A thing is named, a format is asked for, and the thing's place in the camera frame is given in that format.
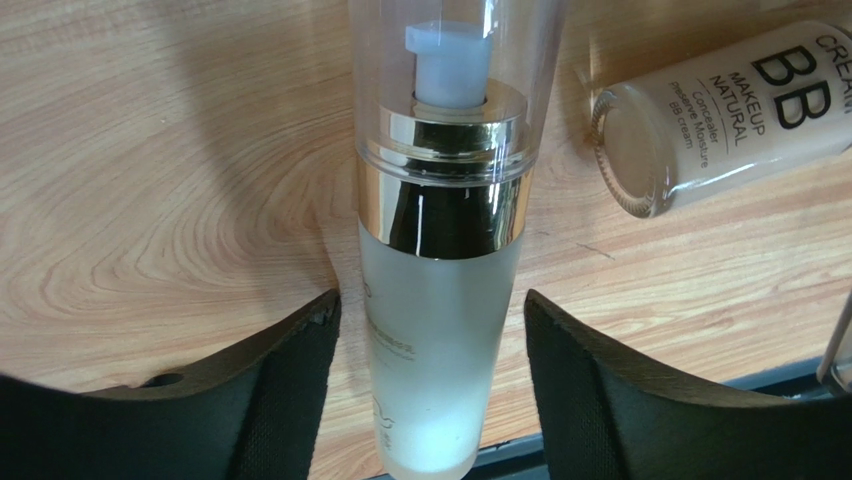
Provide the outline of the cream lotion bottle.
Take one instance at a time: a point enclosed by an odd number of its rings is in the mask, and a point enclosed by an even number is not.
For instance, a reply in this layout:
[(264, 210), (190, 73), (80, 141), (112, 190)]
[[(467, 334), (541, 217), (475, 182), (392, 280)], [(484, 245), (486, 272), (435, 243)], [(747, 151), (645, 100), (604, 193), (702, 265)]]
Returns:
[(476, 459), (567, 11), (348, 5), (374, 429), (395, 479)]

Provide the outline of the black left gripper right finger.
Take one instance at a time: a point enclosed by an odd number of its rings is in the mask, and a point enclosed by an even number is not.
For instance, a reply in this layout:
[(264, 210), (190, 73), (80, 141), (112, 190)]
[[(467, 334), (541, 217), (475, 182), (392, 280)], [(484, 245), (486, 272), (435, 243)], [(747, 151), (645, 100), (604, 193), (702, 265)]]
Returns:
[(657, 361), (541, 293), (527, 353), (554, 479), (847, 479), (849, 397), (741, 390)]

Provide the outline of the beige foundation bottle black cap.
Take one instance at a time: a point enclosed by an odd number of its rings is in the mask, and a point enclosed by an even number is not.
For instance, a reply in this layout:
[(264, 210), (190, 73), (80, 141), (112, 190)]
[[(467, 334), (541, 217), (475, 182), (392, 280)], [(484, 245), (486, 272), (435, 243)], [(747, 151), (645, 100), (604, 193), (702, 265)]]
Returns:
[(617, 203), (659, 216), (851, 146), (851, 34), (800, 21), (614, 84), (592, 115)]

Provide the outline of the clear acrylic drawer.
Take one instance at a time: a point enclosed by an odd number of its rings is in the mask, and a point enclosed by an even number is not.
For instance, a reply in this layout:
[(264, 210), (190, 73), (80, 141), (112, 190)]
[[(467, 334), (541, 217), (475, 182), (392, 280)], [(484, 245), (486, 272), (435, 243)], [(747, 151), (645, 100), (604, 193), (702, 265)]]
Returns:
[(851, 395), (851, 307), (841, 313), (816, 370), (817, 381), (834, 396)]

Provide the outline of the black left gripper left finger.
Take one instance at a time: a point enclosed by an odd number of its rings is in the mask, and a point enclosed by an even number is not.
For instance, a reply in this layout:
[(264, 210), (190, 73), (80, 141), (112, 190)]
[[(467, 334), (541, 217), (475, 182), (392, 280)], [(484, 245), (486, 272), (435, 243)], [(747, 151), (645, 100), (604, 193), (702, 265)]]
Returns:
[(304, 479), (341, 319), (327, 291), (137, 387), (71, 393), (1, 379), (5, 479)]

